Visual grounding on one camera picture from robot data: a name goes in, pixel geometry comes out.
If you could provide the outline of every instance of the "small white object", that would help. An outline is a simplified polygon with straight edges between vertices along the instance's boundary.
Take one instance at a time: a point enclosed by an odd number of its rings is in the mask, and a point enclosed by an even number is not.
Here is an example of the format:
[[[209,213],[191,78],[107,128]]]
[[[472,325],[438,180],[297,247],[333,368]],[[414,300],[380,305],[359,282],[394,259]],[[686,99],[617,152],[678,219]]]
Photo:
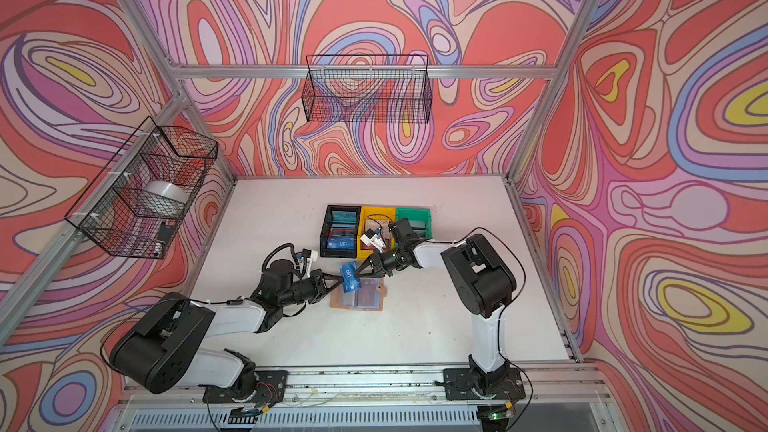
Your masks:
[[[360,236],[360,240],[363,244],[368,245],[369,247],[376,247],[379,249],[379,252],[384,252],[385,243],[381,235],[376,234],[373,237],[369,237],[368,235],[363,234]]]
[[[306,270],[304,272],[305,277],[310,275],[310,272],[312,271],[312,263],[316,262],[319,256],[320,253],[317,250],[310,250],[310,256],[307,259]]]
[[[189,200],[187,194],[181,187],[166,182],[165,180],[153,180],[144,188],[145,192],[155,194],[156,196],[169,198],[174,202],[155,200],[152,196],[143,195],[142,206],[158,214],[159,216],[175,217],[178,216]]]

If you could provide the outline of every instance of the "colorful fabric backdrop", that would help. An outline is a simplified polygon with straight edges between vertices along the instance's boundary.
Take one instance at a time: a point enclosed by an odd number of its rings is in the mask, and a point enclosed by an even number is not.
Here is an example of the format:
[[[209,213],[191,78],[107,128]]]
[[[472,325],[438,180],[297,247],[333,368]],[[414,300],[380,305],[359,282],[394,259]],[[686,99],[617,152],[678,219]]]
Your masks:
[[[2,300],[169,94],[115,0],[3,0],[0,84]],[[184,282],[223,190],[213,170],[163,261],[83,243],[0,348],[0,431],[98,428],[124,386],[98,357],[101,340]]]
[[[171,59],[303,64],[426,53],[433,64],[552,64],[581,0],[140,0]],[[190,80],[233,171],[506,172],[543,81],[437,80],[428,125],[306,124],[301,80]]]
[[[516,181],[631,430],[768,430],[768,0],[604,0]]]

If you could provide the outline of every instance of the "mounting plate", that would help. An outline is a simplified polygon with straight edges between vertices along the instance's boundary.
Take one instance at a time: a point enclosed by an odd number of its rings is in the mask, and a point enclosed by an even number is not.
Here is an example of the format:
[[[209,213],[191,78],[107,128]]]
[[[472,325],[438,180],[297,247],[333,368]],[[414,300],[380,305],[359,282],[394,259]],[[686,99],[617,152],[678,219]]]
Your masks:
[[[259,385],[256,388],[256,395],[252,400],[248,401],[248,404],[266,405],[277,404],[283,401],[283,397],[286,392],[286,379],[288,378],[287,370],[256,370],[256,375],[259,377],[259,382],[269,384],[272,387],[265,385]],[[277,400],[274,399],[275,390],[277,391]],[[226,389],[218,387],[208,387],[203,394],[203,402],[206,404],[238,404],[232,400],[226,393]]]
[[[451,386],[445,388],[448,400],[476,400],[480,398],[472,391],[472,388],[475,387],[475,379],[468,368],[443,369],[442,381]],[[507,369],[504,381],[492,391],[492,394],[495,394],[494,399],[511,399],[513,404],[524,399],[525,389],[520,378],[520,369]]]

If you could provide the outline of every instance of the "metal grille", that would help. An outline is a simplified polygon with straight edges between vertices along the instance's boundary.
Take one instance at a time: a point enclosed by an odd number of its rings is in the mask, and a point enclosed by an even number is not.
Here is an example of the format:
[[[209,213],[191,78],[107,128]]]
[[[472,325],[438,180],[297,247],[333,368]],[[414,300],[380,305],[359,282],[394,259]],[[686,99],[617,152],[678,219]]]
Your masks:
[[[184,127],[156,126],[82,220],[75,223],[69,214],[66,219],[107,254],[164,258],[217,155],[213,139]],[[188,199],[150,192],[153,181],[174,184]]]
[[[429,122],[427,56],[307,56],[307,63],[308,122]]]
[[[293,427],[401,427],[477,425],[477,407],[429,405],[401,407],[273,408],[260,418],[231,418],[229,410],[138,410],[130,430],[212,430],[211,418],[221,428],[281,429]]]

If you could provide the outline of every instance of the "black wire basket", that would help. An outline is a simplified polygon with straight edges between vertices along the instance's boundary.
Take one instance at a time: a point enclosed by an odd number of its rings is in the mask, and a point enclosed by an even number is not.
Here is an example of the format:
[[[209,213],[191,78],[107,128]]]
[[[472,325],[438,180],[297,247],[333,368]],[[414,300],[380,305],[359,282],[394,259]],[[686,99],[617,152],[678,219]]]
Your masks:
[[[107,254],[164,258],[216,161],[219,146],[216,140],[185,127],[154,124],[143,135],[146,139],[124,170],[110,172],[118,177],[96,204],[86,212],[72,213],[98,176],[65,218]]]
[[[326,54],[306,62],[301,100],[308,122],[429,122],[426,55]]]

